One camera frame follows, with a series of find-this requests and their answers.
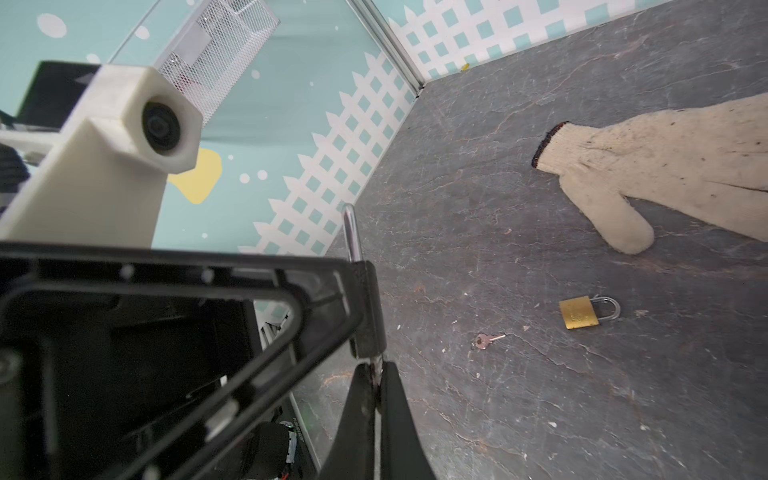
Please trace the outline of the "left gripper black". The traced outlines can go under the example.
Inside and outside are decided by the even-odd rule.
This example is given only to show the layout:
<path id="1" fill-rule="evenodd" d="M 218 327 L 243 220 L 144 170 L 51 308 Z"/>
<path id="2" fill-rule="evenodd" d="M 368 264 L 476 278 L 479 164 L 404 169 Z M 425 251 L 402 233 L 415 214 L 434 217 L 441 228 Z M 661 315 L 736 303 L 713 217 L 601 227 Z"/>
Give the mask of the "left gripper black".
<path id="1" fill-rule="evenodd" d="M 197 479 L 362 318 L 345 260 L 3 243 L 1 475 Z"/>

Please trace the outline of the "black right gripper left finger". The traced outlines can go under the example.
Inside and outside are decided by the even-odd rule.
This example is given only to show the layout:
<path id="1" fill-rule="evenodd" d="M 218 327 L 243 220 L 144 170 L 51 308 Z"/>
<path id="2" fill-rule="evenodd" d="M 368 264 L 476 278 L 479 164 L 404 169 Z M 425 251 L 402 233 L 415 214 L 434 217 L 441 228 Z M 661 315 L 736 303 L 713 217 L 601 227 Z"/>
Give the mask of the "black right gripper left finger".
<path id="1" fill-rule="evenodd" d="M 331 450 L 318 479 L 374 478 L 376 397 L 371 366 L 358 364 Z"/>

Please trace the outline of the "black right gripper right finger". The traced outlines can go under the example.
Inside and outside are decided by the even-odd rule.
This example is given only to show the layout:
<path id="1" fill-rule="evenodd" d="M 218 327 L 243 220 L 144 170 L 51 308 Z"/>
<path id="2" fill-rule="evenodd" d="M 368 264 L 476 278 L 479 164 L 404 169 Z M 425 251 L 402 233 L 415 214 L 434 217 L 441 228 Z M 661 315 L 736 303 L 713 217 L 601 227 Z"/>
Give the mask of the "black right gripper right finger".
<path id="1" fill-rule="evenodd" d="M 435 480 L 394 362 L 385 361 L 380 383 L 380 475 L 384 480 Z"/>

